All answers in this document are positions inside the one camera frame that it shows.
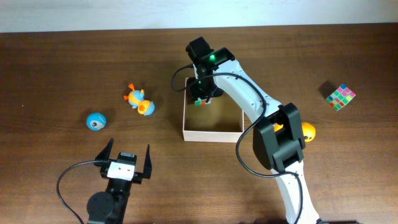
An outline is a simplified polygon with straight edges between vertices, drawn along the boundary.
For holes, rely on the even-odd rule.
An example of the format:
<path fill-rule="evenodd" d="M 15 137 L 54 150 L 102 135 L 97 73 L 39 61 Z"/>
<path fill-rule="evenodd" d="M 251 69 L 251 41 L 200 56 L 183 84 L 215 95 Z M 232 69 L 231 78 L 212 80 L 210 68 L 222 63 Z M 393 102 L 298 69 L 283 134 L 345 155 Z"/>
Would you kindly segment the beige cardboard box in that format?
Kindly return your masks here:
<path fill-rule="evenodd" d="M 185 141 L 236 143 L 244 131 L 244 112 L 226 93 L 197 106 L 184 91 L 182 133 Z"/>

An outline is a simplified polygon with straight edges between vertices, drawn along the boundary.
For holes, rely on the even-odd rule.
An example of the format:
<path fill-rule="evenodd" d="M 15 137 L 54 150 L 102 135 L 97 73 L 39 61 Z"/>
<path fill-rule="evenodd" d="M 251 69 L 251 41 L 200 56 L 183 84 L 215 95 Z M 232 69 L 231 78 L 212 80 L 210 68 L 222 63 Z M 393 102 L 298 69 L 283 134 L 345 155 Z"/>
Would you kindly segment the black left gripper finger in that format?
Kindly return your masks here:
<path fill-rule="evenodd" d="M 114 139 L 111 138 L 105 148 L 95 157 L 94 165 L 97 167 L 107 167 L 110 163 L 109 156 L 113 147 Z"/>
<path fill-rule="evenodd" d="M 142 172 L 142 177 L 144 179 L 150 179 L 152 174 L 152 162 L 150 159 L 150 145 L 147 145 L 147 149 L 146 149 L 146 156 L 145 156 L 145 160 L 144 160 L 144 168 L 143 168 L 143 172 Z"/>

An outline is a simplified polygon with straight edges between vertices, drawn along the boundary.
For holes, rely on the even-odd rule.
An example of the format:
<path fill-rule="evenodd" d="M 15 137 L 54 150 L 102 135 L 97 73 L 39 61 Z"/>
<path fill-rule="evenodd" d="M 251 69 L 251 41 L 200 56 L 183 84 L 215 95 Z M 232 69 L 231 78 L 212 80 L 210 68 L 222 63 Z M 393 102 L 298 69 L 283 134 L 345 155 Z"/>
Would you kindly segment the orange pig toy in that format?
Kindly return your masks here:
<path fill-rule="evenodd" d="M 275 124 L 274 125 L 274 131 L 277 132 L 278 130 L 282 129 L 284 127 L 283 124 Z M 311 125 L 308 122 L 302 122 L 302 130 L 303 130 L 303 136 L 305 139 L 305 142 L 310 142 L 315 139 L 316 136 L 316 130 L 313 125 Z"/>

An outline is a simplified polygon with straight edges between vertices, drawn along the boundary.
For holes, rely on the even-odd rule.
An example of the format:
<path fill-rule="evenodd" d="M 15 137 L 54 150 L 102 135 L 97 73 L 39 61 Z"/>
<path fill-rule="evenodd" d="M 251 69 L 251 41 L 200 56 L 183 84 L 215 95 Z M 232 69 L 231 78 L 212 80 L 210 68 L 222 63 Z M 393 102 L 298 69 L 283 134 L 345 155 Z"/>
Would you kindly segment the rubiks cube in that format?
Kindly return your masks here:
<path fill-rule="evenodd" d="M 194 105 L 195 105 L 196 107 L 205 106 L 205 105 L 209 105 L 209 104 L 211 103 L 211 101 L 212 101 L 212 98 L 204 98 L 204 99 L 197 98 L 197 99 L 194 101 Z"/>
<path fill-rule="evenodd" d="M 326 97 L 325 101 L 335 110 L 339 111 L 350 103 L 356 93 L 348 88 L 345 84 L 341 84 L 333 93 Z"/>

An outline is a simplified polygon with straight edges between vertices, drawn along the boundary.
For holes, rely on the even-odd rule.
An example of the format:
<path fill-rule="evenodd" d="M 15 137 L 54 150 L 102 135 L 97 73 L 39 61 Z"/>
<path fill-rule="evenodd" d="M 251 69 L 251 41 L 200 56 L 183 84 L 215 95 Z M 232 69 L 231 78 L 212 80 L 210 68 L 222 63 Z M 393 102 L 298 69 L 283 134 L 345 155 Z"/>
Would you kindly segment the orange and blue duck toy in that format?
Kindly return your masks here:
<path fill-rule="evenodd" d="M 124 95 L 123 98 L 127 101 L 132 109 L 143 116 L 150 116 L 155 110 L 155 104 L 153 101 L 145 100 L 144 90 L 136 90 L 134 85 L 130 83 L 128 88 L 131 90 L 128 95 Z"/>

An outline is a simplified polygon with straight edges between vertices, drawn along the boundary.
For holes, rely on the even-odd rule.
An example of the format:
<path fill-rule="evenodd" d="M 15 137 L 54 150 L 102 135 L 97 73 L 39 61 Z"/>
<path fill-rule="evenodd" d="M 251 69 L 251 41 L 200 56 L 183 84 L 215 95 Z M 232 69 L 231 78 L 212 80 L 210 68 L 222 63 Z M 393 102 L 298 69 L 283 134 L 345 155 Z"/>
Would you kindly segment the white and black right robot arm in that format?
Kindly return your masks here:
<path fill-rule="evenodd" d="M 208 101 L 226 93 L 251 120 L 241 137 L 253 132 L 254 154 L 277 181 L 287 222 L 321 223 L 303 173 L 305 136 L 298 108 L 261 90 L 227 48 L 213 50 L 199 37 L 185 50 L 195 70 L 195 79 L 185 87 L 191 99 Z"/>

